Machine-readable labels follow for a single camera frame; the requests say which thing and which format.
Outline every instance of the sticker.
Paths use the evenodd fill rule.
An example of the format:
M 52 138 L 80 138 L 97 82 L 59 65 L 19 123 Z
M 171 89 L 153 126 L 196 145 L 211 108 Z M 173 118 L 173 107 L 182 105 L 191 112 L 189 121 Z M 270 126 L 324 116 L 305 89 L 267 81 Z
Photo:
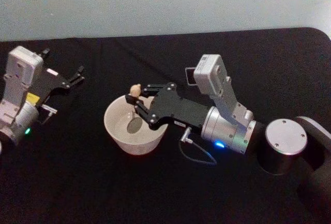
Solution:
M 186 127 L 186 125 L 184 123 L 181 123 L 181 122 L 178 122 L 178 121 L 174 121 L 174 123 L 177 125 L 177 126 L 180 126 L 180 127 Z
M 35 106 L 37 104 L 37 102 L 39 101 L 40 97 L 36 96 L 34 94 L 31 93 L 27 93 L 26 95 L 26 100 L 30 103 L 32 103 L 33 106 Z
M 50 74 L 53 74 L 54 76 L 57 76 L 57 75 L 58 75 L 58 72 L 56 72 L 55 70 L 52 70 L 52 69 L 50 69 L 50 68 L 48 68 L 46 71 L 47 71 L 48 73 L 50 73 Z
M 198 66 L 197 66 L 197 71 L 201 71 L 202 70 L 202 68 L 205 66 L 205 64 L 206 64 L 206 60 L 207 60 L 207 58 L 209 57 L 209 55 L 205 55 L 205 56 L 203 56 L 201 59 L 200 59 L 200 61 L 199 61 L 199 63 L 198 63 Z

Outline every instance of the metal bracket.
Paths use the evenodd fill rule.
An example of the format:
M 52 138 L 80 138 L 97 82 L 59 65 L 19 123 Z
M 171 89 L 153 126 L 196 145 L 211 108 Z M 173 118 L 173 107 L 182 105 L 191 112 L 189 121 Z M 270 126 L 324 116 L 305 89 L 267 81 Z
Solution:
M 193 76 L 201 94 L 209 95 L 221 116 L 246 130 L 253 120 L 253 113 L 237 101 L 222 57 L 218 54 L 204 54 Z
M 44 68 L 40 74 L 39 79 L 29 89 L 29 92 L 38 96 L 38 101 L 35 103 L 36 107 L 44 104 L 51 95 L 66 94 L 74 86 L 83 82 L 85 79 L 82 76 L 84 70 L 83 66 L 80 66 L 75 74 L 70 79 L 65 79 L 57 71 L 50 68 Z

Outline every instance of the green led light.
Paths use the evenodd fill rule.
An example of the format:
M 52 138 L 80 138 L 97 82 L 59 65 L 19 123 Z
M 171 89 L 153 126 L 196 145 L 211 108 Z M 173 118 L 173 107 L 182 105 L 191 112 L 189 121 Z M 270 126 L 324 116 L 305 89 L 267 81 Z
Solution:
M 31 132 L 31 128 L 28 128 L 28 129 L 25 131 L 25 134 L 28 135 L 30 132 Z

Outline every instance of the white bowl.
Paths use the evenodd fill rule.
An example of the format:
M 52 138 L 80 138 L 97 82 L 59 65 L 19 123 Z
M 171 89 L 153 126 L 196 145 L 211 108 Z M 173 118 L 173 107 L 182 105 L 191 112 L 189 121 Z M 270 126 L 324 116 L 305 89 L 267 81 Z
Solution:
M 153 97 L 139 97 L 139 99 L 144 101 L 144 105 L 149 108 Z M 163 125 L 153 131 L 143 121 L 141 128 L 136 133 L 129 133 L 127 125 L 132 120 L 132 112 L 134 112 L 134 107 L 126 102 L 125 96 L 121 96 L 114 100 L 104 113 L 104 126 L 124 152 L 143 155 L 156 148 L 168 125 Z

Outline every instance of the yellow label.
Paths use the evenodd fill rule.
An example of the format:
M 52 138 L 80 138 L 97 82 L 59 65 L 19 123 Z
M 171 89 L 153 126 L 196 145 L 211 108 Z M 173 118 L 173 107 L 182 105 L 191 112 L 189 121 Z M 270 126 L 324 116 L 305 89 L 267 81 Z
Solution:
M 30 103 L 33 104 L 33 106 L 36 105 L 36 103 L 39 101 L 40 97 L 39 96 L 36 96 L 34 94 L 31 94 L 31 93 L 27 93 L 27 96 L 26 96 L 26 100 Z

